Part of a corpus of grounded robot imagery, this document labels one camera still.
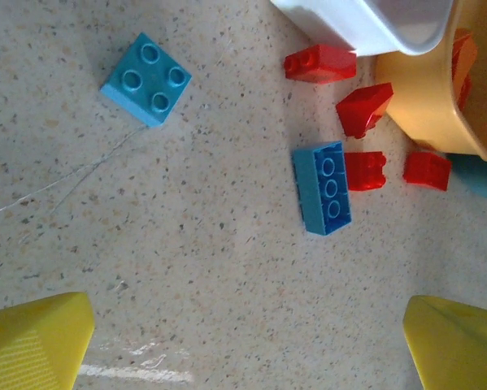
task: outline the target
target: teal object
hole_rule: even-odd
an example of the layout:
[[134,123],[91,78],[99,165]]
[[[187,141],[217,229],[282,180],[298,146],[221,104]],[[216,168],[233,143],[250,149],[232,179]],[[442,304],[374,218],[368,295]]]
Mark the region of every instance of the teal object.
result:
[[307,231],[327,236],[351,222],[340,141],[296,149],[294,171]]
[[478,156],[448,154],[453,163],[453,172],[474,193],[487,198],[487,162]]
[[113,102],[149,127],[163,124],[191,75],[141,33],[101,88]]

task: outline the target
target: plastic bowl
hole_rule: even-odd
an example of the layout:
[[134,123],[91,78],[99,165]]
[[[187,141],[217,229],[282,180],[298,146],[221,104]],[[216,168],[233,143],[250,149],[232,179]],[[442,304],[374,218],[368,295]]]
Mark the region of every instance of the plastic bowl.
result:
[[443,37],[453,0],[271,0],[315,43],[358,56],[427,53]]
[[[478,45],[465,109],[456,105],[451,80],[454,32],[469,28]],[[383,54],[376,81],[390,82],[389,116],[419,145],[441,152],[478,154],[487,161],[487,0],[455,0],[446,33],[427,54]]]

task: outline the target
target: blue toy block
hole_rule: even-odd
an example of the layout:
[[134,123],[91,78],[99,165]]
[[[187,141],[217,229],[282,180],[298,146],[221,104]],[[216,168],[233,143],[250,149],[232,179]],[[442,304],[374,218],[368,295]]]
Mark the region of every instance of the blue toy block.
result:
[[327,236],[351,222],[340,141],[293,152],[302,219],[307,231]]
[[154,127],[166,121],[190,81],[191,75],[183,67],[141,33],[101,92]]

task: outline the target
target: red toy block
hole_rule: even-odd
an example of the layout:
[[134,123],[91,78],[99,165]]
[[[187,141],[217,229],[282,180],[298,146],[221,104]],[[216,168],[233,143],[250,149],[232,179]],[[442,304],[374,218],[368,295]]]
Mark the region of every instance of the red toy block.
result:
[[357,56],[328,45],[315,45],[285,58],[285,77],[308,83],[328,84],[355,76]]
[[460,46],[458,53],[453,55],[453,62],[451,64],[453,90],[454,96],[457,100],[460,98],[462,93],[463,83],[467,77],[467,74],[474,65],[476,56],[478,55],[478,47],[471,36],[461,43],[462,45]]
[[429,189],[447,191],[451,161],[429,152],[414,152],[406,158],[404,180]]
[[460,111],[463,111],[463,109],[465,108],[465,105],[467,104],[467,98],[471,93],[471,89],[472,89],[471,77],[469,76],[469,74],[467,74],[467,77],[463,81],[462,90],[460,91],[460,96],[458,98],[458,101],[456,102]]
[[391,83],[356,89],[337,105],[337,113],[348,137],[363,138],[382,118],[393,96]]
[[472,31],[468,28],[457,28],[454,32],[453,57],[462,49],[463,43],[472,38]]
[[386,183],[382,174],[386,157],[382,152],[344,153],[344,158],[350,191],[380,189]]

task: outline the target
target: speckled surface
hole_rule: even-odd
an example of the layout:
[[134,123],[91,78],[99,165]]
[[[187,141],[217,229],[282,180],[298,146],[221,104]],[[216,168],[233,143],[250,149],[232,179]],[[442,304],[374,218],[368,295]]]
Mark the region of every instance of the speckled surface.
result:
[[[140,31],[193,74],[151,130],[98,92]],[[285,80],[306,45],[266,0],[0,0],[0,308],[89,294],[87,374],[112,370],[76,388],[417,389],[409,297],[487,308],[487,200],[406,186],[389,119],[346,141],[386,186],[304,232],[289,152],[343,140],[334,104],[372,70]]]

